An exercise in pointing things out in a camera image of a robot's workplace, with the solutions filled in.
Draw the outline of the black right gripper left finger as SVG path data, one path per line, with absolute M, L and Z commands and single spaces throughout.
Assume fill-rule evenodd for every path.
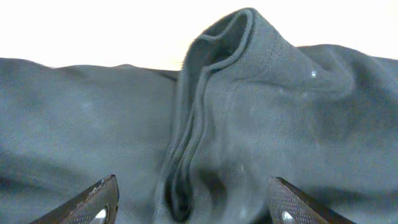
M 31 224 L 114 224 L 118 208 L 118 182 L 111 174 Z

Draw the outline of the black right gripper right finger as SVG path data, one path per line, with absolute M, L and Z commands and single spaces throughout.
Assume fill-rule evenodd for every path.
M 269 211 L 276 224 L 354 224 L 281 177 L 269 179 Z

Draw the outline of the black polo shirt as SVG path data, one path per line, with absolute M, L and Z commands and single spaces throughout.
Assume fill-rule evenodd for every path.
M 1 222 L 102 177 L 118 223 L 257 223 L 279 176 L 356 223 L 397 222 L 397 61 L 294 47 L 255 9 L 201 33 L 181 71 L 1 59 Z

